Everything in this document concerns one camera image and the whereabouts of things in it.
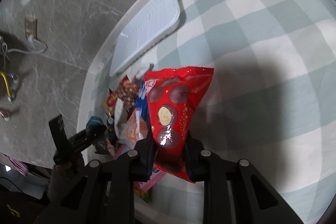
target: snack package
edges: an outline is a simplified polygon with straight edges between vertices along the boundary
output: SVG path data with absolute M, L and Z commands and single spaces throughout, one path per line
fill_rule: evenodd
M 140 189 L 140 182 L 134 181 L 134 193 L 141 198 L 144 202 L 151 202 L 151 195 L 149 191 L 144 191 Z
M 135 99 L 134 108 L 139 109 L 142 119 L 146 123 L 148 123 L 149 122 L 149 112 L 148 112 L 148 104 L 147 104 L 147 97 L 146 97 L 146 86 L 145 86 L 144 81 L 140 85 L 138 96 Z
M 118 98 L 114 110 L 114 131 L 119 143 L 125 143 L 122 132 L 126 130 L 127 120 L 128 109 L 124 107 L 123 101 Z
M 107 117 L 114 116 L 114 108 L 117 102 L 118 96 L 117 94 L 109 89 L 109 96 L 106 101 L 103 102 L 103 106 L 105 108 L 105 112 Z
M 151 130 L 157 144 L 155 166 L 189 180 L 183 148 L 195 109 L 211 83 L 213 68 L 149 71 L 144 76 Z
M 144 192 L 147 192 L 150 190 L 159 180 L 161 180 L 166 172 L 157 169 L 156 167 L 153 167 L 152 175 L 149 178 L 149 181 L 147 182 L 138 182 L 140 189 L 143 190 Z
M 142 140 L 147 137 L 148 128 L 145 121 L 142 119 L 140 115 L 140 111 L 138 108 L 134 109 L 132 115 L 127 121 L 127 125 L 125 130 L 123 131 L 123 138 L 125 140 L 125 144 L 134 149 L 137 141 Z
M 139 88 L 125 76 L 119 83 L 116 94 L 126 107 L 134 105 Z

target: checkered fabric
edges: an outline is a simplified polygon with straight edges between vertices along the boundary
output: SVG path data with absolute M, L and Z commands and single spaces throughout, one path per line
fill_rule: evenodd
M 336 192 L 333 1 L 179 0 L 177 31 L 134 64 L 213 67 L 192 135 L 224 159 L 249 159 L 305 223 L 316 223 Z M 104 115 L 107 86 L 118 82 L 109 82 L 109 61 L 91 114 Z M 153 203 L 135 207 L 157 223 L 201 223 L 203 184 L 166 175 Z

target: gray marble wall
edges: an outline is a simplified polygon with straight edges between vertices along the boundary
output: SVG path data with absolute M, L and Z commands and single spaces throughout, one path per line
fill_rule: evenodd
M 38 36 L 48 44 L 40 56 L 9 54 L 7 72 L 22 78 L 10 122 L 0 119 L 0 152 L 41 166 L 52 165 L 53 141 L 48 120 L 62 112 L 69 135 L 75 133 L 83 82 L 107 35 L 136 0 L 2 0 L 0 31 L 9 45 L 24 47 L 24 16 L 38 19 Z

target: black device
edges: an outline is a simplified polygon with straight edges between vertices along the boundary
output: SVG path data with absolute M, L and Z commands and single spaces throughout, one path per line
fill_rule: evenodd
M 55 164 L 76 160 L 80 152 L 88 148 L 95 139 L 104 135 L 106 131 L 106 126 L 102 124 L 90 132 L 82 130 L 68 139 L 64 131 L 62 114 L 49 121 L 49 128 L 57 149 L 54 155 Z
M 117 160 L 103 164 L 92 160 L 72 179 L 63 195 L 46 207 L 35 224 L 134 223 L 133 182 L 149 180 L 156 150 L 149 132 L 134 150 Z M 190 180 L 205 182 L 204 224 L 302 224 L 248 160 L 223 160 L 205 150 L 190 133 L 184 156 Z

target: sleeve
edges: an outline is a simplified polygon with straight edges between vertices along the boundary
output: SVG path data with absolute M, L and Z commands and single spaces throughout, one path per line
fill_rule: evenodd
M 52 202 L 60 197 L 60 195 L 63 193 L 63 189 L 70 184 L 70 181 L 70 178 L 65 178 L 61 176 L 55 171 L 55 169 L 53 169 L 53 171 L 51 172 L 51 179 L 47 192 L 49 200 Z

